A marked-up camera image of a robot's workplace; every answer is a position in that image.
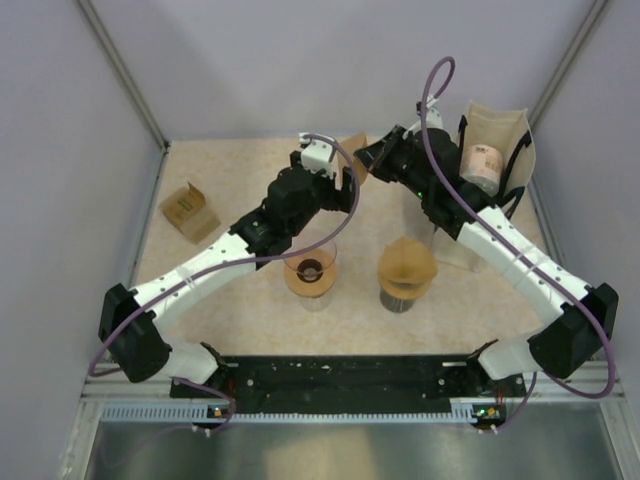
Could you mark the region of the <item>brown paper filter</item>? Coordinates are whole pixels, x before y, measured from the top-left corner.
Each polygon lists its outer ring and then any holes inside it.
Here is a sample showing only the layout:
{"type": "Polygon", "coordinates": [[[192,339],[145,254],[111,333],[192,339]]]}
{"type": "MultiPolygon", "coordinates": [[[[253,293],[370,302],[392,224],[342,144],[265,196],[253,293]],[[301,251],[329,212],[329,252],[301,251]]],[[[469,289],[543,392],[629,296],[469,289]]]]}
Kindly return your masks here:
{"type": "Polygon", "coordinates": [[[435,278],[438,265],[425,244],[401,237],[385,247],[379,259],[378,274],[384,280],[422,284],[435,278]]]}
{"type": "Polygon", "coordinates": [[[366,167],[355,155],[355,152],[368,146],[366,133],[360,132],[351,137],[345,138],[339,141],[339,145],[350,155],[359,185],[362,185],[367,179],[368,172],[366,167]]]}

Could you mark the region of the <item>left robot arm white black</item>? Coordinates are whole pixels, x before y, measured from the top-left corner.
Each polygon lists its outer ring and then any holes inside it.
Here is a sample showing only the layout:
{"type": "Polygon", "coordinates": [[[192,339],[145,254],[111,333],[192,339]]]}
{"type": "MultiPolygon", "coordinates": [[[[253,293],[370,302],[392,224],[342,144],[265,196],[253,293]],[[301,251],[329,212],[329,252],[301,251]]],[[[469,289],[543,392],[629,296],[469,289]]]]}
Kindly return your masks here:
{"type": "Polygon", "coordinates": [[[360,194],[356,168],[337,172],[341,146],[318,137],[291,154],[256,209],[214,243],[173,270],[131,289],[117,284],[105,295],[99,338],[115,371],[132,383],[161,374],[186,379],[205,396],[226,387],[220,354],[206,343],[181,343],[168,330],[188,309],[234,279],[271,261],[297,256],[292,243],[320,211],[352,217],[360,194]]]}

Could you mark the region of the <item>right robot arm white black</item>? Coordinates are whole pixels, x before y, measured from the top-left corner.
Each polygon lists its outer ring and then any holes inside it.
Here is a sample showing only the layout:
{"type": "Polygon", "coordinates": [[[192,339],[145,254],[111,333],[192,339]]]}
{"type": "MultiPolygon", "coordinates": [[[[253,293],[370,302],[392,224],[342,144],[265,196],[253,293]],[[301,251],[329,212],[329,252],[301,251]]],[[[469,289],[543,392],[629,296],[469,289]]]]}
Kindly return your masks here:
{"type": "Polygon", "coordinates": [[[460,149],[448,133],[431,128],[424,138],[396,126],[355,156],[375,178],[408,188],[435,226],[501,273],[540,319],[533,332],[480,349],[466,372],[474,393],[490,395],[521,373],[566,379],[599,350],[612,351],[617,292],[569,273],[521,234],[496,200],[463,180],[460,149]]]}

